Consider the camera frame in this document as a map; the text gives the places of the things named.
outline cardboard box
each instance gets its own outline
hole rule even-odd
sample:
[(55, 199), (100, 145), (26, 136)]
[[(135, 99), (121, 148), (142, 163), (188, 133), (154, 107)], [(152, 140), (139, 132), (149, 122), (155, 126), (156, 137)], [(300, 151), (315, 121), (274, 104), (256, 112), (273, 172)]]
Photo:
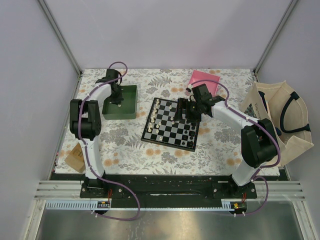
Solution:
[(75, 145), (64, 161), (68, 166), (76, 170), (78, 173), (82, 174), (84, 172), (86, 169), (85, 159), (79, 143)]

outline green tray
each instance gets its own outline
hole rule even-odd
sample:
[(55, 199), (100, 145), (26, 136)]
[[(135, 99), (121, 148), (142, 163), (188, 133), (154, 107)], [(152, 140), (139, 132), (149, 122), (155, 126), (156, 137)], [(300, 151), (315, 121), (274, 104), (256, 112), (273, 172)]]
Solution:
[(108, 98), (104, 100), (102, 115), (106, 120), (135, 119), (137, 116), (137, 85), (121, 86), (123, 101), (121, 106), (110, 104)]

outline flower pattern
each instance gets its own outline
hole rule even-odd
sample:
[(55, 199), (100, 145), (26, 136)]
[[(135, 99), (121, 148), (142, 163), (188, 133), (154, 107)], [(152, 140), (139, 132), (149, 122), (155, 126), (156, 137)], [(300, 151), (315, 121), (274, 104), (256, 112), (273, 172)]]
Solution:
[[(238, 108), (253, 79), (249, 69), (197, 69), (220, 76), (230, 91), (229, 105)], [(147, 116), (154, 98), (186, 98), (185, 89), (193, 69), (129, 69), (122, 85), (137, 85), (136, 119), (105, 120), (101, 114), (99, 150), (107, 174), (230, 175), (242, 161), (240, 136), (215, 118), (203, 116), (195, 152), (141, 141)], [(105, 69), (86, 69), (81, 78), (78, 99), (83, 99), (95, 82), (106, 75)], [(219, 87), (217, 94), (226, 97)], [(76, 174), (66, 165), (68, 153), (77, 144), (69, 130), (56, 161), (58, 174)], [(263, 169), (262, 175), (279, 175), (277, 167)]]

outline pink box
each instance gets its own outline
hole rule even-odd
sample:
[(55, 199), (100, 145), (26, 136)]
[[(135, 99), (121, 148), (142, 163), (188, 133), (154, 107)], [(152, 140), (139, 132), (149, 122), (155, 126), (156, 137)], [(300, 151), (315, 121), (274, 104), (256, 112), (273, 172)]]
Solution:
[[(192, 84), (196, 81), (205, 80), (205, 79), (214, 80), (214, 81), (219, 82), (220, 77), (212, 75), (210, 73), (194, 70), (188, 85)], [(199, 86), (201, 84), (206, 85), (206, 87), (208, 88), (208, 90), (212, 94), (212, 96), (216, 95), (217, 90), (218, 90), (218, 84), (216, 84), (214, 82), (209, 82), (209, 81), (202, 81), (202, 82), (194, 84), (193, 87)]]

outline gray wall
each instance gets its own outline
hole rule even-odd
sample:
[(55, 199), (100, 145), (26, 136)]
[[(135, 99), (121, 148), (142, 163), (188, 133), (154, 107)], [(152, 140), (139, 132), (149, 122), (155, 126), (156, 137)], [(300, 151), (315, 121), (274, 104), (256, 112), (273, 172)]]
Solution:
[(286, 80), (305, 101), (314, 147), (288, 164), (301, 181), (320, 235), (320, 1), (301, 0), (258, 73), (263, 83)]
[(36, 0), (0, 4), (0, 233), (19, 239), (77, 75)]
[(254, 68), (290, 0), (46, 0), (82, 69)]

